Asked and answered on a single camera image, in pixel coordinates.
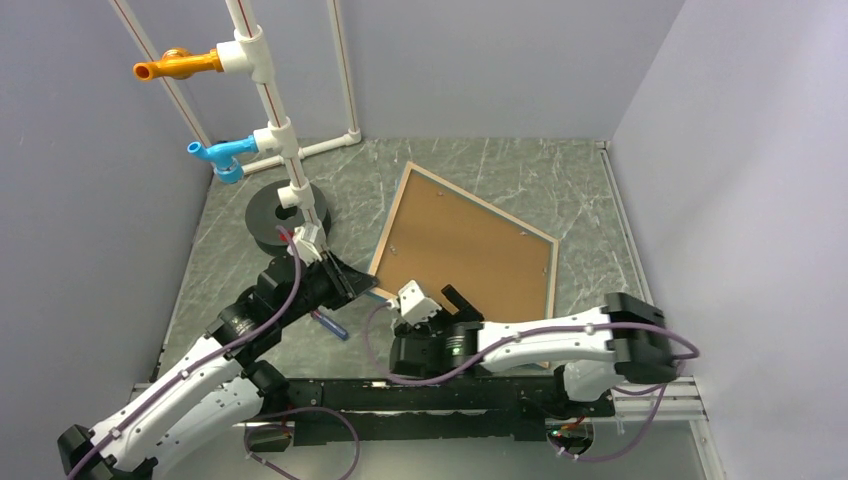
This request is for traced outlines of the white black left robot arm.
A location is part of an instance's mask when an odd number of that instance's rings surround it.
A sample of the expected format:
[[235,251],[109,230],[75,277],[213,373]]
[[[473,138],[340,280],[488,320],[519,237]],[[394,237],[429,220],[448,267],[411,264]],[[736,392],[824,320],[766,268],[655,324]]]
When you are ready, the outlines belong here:
[[183,424],[209,432],[234,421],[279,417],[291,403],[290,382],[264,354],[282,331],[324,307],[337,310],[376,287],[375,276],[332,253],[306,264],[283,254],[255,285],[225,307],[183,359],[135,400],[93,427],[73,425],[58,439],[70,479],[149,479],[169,446],[185,446]]

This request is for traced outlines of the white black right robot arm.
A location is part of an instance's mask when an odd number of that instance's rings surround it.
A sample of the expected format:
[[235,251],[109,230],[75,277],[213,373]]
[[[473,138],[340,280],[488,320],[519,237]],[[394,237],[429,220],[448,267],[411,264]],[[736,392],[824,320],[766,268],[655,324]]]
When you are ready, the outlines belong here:
[[446,288],[455,312],[426,296],[414,281],[388,301],[400,321],[389,377],[430,386],[460,376],[483,376],[531,364],[556,365],[551,401],[574,415],[622,383],[659,385],[678,377],[683,338],[665,327],[663,312],[623,292],[599,307],[549,319],[489,321],[464,297]]

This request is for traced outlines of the blue handled screwdriver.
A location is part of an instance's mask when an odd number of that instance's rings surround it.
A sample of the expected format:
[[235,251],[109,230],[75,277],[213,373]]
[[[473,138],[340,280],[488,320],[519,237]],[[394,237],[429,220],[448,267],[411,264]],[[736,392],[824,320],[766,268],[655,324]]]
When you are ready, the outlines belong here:
[[334,319],[329,317],[327,314],[323,313],[320,310],[313,310],[310,313],[311,317],[321,324],[325,329],[330,331],[333,335],[339,338],[342,341],[347,341],[350,337],[349,332]]

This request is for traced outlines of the blue picture frame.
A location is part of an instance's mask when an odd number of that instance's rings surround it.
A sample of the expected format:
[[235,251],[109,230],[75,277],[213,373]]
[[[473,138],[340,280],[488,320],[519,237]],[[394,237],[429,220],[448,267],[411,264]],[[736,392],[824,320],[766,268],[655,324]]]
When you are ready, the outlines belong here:
[[517,323],[554,314],[559,242],[414,163],[404,168],[370,274],[389,300],[410,280],[449,312],[447,284],[485,319]]

